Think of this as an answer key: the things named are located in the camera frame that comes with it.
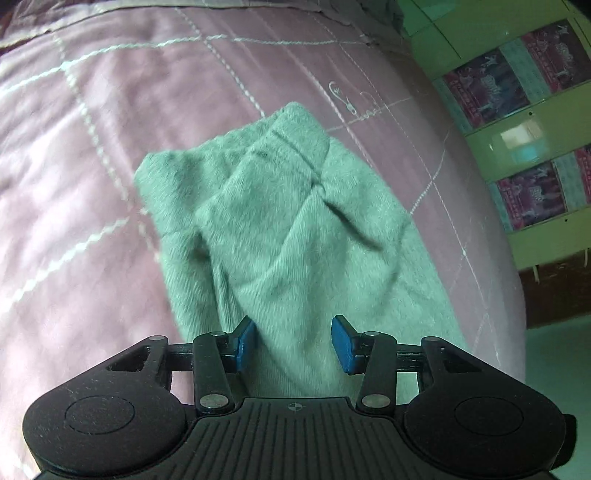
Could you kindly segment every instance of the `poster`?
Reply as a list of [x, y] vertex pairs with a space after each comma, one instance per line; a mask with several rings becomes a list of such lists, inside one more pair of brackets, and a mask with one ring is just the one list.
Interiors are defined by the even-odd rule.
[[472, 128], [530, 104], [511, 66], [496, 48], [443, 76]]
[[489, 188], [508, 232], [591, 205], [591, 144]]
[[587, 203], [591, 205], [591, 144], [574, 151], [583, 180]]
[[591, 60], [568, 20], [521, 37], [551, 93], [591, 79]]
[[591, 79], [591, 59], [568, 20], [511, 40], [433, 82], [464, 133]]
[[496, 182], [513, 230], [566, 212], [560, 180], [551, 161]]

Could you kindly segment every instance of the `cabinet door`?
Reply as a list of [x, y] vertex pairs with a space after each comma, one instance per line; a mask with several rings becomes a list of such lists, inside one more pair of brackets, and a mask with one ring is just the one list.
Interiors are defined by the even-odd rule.
[[591, 142], [591, 82], [466, 137], [486, 181], [500, 180]]
[[589, 255], [578, 252], [552, 264], [519, 273], [528, 328], [567, 320], [591, 312]]
[[508, 239], [518, 270], [591, 249], [591, 206], [510, 233]]
[[458, 0], [435, 20], [464, 60], [471, 60], [531, 30], [567, 18], [562, 0]]
[[413, 56], [433, 80], [461, 65], [462, 60], [441, 32], [433, 25], [411, 37]]

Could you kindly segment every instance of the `green towel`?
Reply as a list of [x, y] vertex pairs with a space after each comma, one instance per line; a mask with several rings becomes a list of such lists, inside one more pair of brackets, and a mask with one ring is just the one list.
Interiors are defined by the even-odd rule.
[[[342, 372], [330, 341], [336, 314], [400, 343], [437, 335], [464, 347], [410, 215], [301, 105], [192, 150], [149, 154], [135, 182], [184, 338], [255, 321], [251, 394], [356, 398], [360, 375]], [[416, 378], [399, 377], [408, 401]]]

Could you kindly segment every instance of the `printed picture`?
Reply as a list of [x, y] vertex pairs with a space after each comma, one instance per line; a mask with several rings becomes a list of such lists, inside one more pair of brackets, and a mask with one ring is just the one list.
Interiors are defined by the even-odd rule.
[[591, 79], [591, 60], [568, 20], [521, 37], [552, 93]]
[[445, 74], [443, 80], [473, 128], [530, 104], [498, 48]]
[[587, 203], [591, 205], [591, 144], [575, 150], [574, 155], [581, 171]]
[[560, 180], [551, 161], [496, 182], [513, 230], [566, 212]]

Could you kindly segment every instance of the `pink blanket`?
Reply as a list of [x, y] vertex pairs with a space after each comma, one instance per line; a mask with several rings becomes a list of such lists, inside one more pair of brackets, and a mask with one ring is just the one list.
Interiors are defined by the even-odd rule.
[[[36, 472], [21, 421], [39, 395], [149, 335], [181, 341], [132, 184], [144, 155], [291, 101], [389, 183], [472, 351], [523, 378], [505, 234], [411, 58], [292, 8], [116, 9], [33, 36], [0, 57], [0, 477]], [[182, 377], [175, 385], [192, 401]]]

